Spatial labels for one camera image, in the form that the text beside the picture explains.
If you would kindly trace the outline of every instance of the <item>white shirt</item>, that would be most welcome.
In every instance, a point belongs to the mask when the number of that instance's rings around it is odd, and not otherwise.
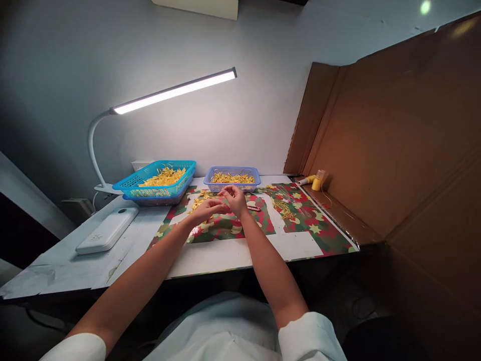
[[[211,297],[173,322],[145,361],[346,360],[332,323],[308,312],[277,331],[271,308],[237,293]],[[81,333],[51,349],[41,361],[103,361],[97,335]]]

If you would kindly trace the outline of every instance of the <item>hand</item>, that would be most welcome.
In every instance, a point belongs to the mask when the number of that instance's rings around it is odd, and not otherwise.
[[[237,218],[241,219],[244,214],[250,214],[247,210],[246,197],[236,186],[225,186],[224,189],[219,192],[219,196],[227,198],[230,210],[237,216]]]
[[[189,215],[188,218],[190,218],[195,227],[202,222],[207,221],[214,214],[227,214],[230,212],[231,210],[229,206],[221,200],[206,199]]]

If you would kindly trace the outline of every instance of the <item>forearm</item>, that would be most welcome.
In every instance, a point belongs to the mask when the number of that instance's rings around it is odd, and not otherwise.
[[[91,332],[107,346],[118,338],[159,288],[195,225],[187,218],[135,261],[95,302],[67,335]]]
[[[286,263],[248,210],[241,215],[240,221],[254,272],[280,329],[309,310]]]

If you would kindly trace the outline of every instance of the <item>brown cardboard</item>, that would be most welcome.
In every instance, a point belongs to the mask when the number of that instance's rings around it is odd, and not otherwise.
[[[481,359],[481,317],[401,252],[366,262],[361,275],[397,319],[423,343],[433,360]]]
[[[475,164],[406,224],[391,245],[481,317],[479,154]]]
[[[480,39],[477,13],[341,67],[304,167],[387,241],[364,278],[434,359],[481,358]]]
[[[339,67],[312,63],[284,173],[299,174],[306,164]]]
[[[479,141],[478,19],[463,35],[421,35],[348,69],[306,173],[332,174],[329,192],[383,237]]]

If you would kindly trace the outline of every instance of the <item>lamp arm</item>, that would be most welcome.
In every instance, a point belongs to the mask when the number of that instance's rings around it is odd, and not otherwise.
[[[109,115],[112,115],[112,113],[110,112],[110,110],[107,110],[105,112],[103,112],[102,114],[99,114],[98,116],[96,116],[94,118],[94,120],[92,120],[92,122],[90,123],[90,126],[89,126],[89,134],[88,134],[88,144],[89,144],[89,155],[90,155],[90,160],[92,161],[92,164],[94,166],[94,169],[95,169],[95,173],[97,173],[97,176],[99,177],[100,179],[100,183],[102,184],[102,187],[106,187],[106,184],[105,184],[105,181],[104,181],[104,178],[102,177],[102,174],[100,173],[100,169],[99,169],[99,165],[97,164],[97,160],[95,159],[95,153],[94,153],[94,131],[95,131],[95,128],[97,127],[97,124],[100,123],[100,121],[109,116]]]

